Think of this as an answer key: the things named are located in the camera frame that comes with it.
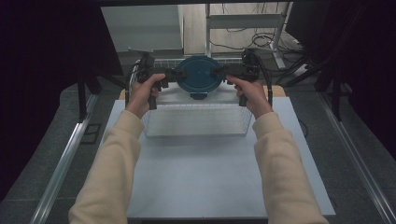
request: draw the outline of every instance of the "cream sweater sleeve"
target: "cream sweater sleeve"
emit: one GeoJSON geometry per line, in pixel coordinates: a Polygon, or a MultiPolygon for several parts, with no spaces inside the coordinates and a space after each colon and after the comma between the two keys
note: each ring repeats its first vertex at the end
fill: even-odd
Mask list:
{"type": "Polygon", "coordinates": [[[124,110],[116,125],[106,131],[105,142],[69,211],[70,223],[127,223],[143,128],[137,116],[124,110]]]}
{"type": "Polygon", "coordinates": [[[269,223],[328,223],[308,182],[300,150],[277,113],[259,117],[253,130],[269,223]]]}

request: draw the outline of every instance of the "metal rail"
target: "metal rail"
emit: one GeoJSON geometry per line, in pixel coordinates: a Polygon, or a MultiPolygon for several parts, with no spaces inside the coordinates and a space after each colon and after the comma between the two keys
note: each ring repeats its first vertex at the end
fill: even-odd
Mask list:
{"type": "Polygon", "coordinates": [[[69,169],[70,163],[72,162],[74,155],[76,154],[79,142],[81,141],[82,135],[87,128],[88,123],[90,122],[92,110],[96,103],[98,96],[92,94],[88,99],[87,103],[87,118],[84,119],[83,122],[78,123],[70,136],[69,142],[64,149],[64,153],[62,154],[61,159],[59,160],[58,165],[53,172],[53,175],[47,185],[46,191],[41,197],[40,202],[38,203],[37,209],[33,214],[32,219],[30,220],[31,224],[39,224],[45,223],[47,217],[50,214],[50,210],[55,202],[56,196],[61,189],[62,183],[64,182],[64,178],[69,169]]]}
{"type": "Polygon", "coordinates": [[[366,163],[361,157],[358,148],[355,146],[352,139],[350,138],[346,128],[343,125],[343,122],[338,121],[338,119],[332,113],[332,110],[330,108],[330,102],[326,96],[326,93],[324,92],[318,93],[318,97],[320,99],[323,108],[327,113],[327,116],[330,119],[330,122],[332,123],[332,126],[334,127],[335,131],[340,137],[340,140],[346,149],[346,153],[348,154],[350,160],[355,166],[356,171],[361,177],[361,181],[364,187],[367,189],[368,193],[370,194],[375,204],[375,207],[378,210],[379,215],[384,220],[384,223],[388,223],[388,224],[396,223],[395,214],[393,213],[393,210],[390,207],[387,197],[385,196],[381,187],[376,182],[375,178],[373,177],[369,168],[367,167],[366,163]]]}

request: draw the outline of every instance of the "white cabinet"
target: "white cabinet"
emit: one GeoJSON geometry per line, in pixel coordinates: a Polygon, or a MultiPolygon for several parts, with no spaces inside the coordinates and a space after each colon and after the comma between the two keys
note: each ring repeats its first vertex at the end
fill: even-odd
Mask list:
{"type": "Polygon", "coordinates": [[[117,52],[183,49],[181,6],[102,7],[117,52]]]}

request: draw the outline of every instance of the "floor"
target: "floor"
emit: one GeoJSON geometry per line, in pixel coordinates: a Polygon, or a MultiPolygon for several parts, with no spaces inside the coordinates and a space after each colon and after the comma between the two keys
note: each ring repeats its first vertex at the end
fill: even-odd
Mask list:
{"type": "MultiPolygon", "coordinates": [[[[251,11],[253,8],[247,7],[246,10],[251,11]]],[[[245,35],[243,38],[244,41],[246,38],[250,39],[249,35],[245,35]]],[[[213,36],[213,41],[219,41],[219,39],[215,39],[215,36],[213,36]]],[[[287,34],[283,34],[282,37],[285,39],[285,43],[283,43],[284,47],[299,49],[300,46],[292,41],[292,37],[287,34]]],[[[191,42],[199,43],[201,41],[191,39],[191,42]]],[[[233,43],[226,44],[238,45],[238,43],[241,42],[235,40],[233,43]]],[[[189,47],[185,46],[184,50],[185,53],[200,53],[203,50],[203,46],[198,44],[196,46],[189,45],[189,47]]],[[[222,50],[226,49],[217,50],[213,48],[213,50],[220,54],[222,50]]],[[[228,50],[227,54],[223,52],[222,55],[225,57],[238,55],[232,53],[232,50],[228,50]]],[[[178,51],[156,53],[156,58],[183,57],[185,56],[178,51]]],[[[265,54],[262,57],[268,68],[276,70],[276,64],[272,59],[272,55],[265,54]]],[[[287,56],[291,62],[296,61],[299,57],[301,55],[298,53],[287,56]]],[[[120,62],[125,73],[127,73],[137,59],[138,57],[133,54],[120,55],[120,62]]],[[[292,65],[290,62],[286,62],[286,64],[287,66],[292,65]]],[[[276,83],[281,77],[282,72],[274,72],[273,74],[274,83],[276,83]]],[[[282,82],[292,78],[292,76],[284,77],[282,82]]],[[[301,125],[306,135],[306,141],[337,214],[335,217],[328,217],[328,219],[331,223],[383,223],[371,196],[362,184],[361,177],[351,163],[344,145],[320,104],[318,93],[314,89],[316,79],[317,77],[310,77],[295,86],[285,88],[285,92],[293,103],[297,117],[302,122],[301,125]]],[[[67,211],[74,203],[84,183],[86,174],[91,167],[92,160],[99,146],[99,141],[103,135],[114,100],[119,98],[120,87],[103,78],[100,78],[100,82],[103,90],[99,94],[90,122],[92,127],[97,127],[96,132],[99,137],[94,139],[89,134],[84,135],[84,143],[78,147],[55,203],[49,211],[46,223],[68,223],[67,211]]],[[[343,97],[341,100],[341,117],[343,124],[358,147],[361,156],[378,182],[378,185],[384,191],[391,206],[396,208],[395,160],[360,120],[359,116],[356,115],[353,108],[347,102],[347,97],[343,97]]],[[[27,164],[8,196],[0,203],[1,223],[28,223],[31,220],[52,173],[63,154],[70,135],[76,126],[77,120],[77,87],[71,86],[63,91],[58,112],[37,148],[35,155],[27,164]]],[[[176,223],[180,222],[195,223],[199,221],[178,221],[176,223]]],[[[143,221],[142,223],[175,223],[175,221],[156,220],[143,221]]],[[[206,221],[205,223],[219,223],[219,221],[206,221]]],[[[234,223],[263,223],[263,221],[239,220],[234,223]]]]}

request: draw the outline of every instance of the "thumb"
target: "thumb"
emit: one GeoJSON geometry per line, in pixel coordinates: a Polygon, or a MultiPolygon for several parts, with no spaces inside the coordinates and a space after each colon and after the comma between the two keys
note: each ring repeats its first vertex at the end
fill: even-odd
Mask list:
{"type": "Polygon", "coordinates": [[[154,85],[154,83],[156,81],[159,81],[159,80],[163,79],[164,77],[165,77],[165,74],[154,74],[147,81],[145,81],[145,83],[143,83],[142,85],[151,87],[152,85],[154,85]]]}

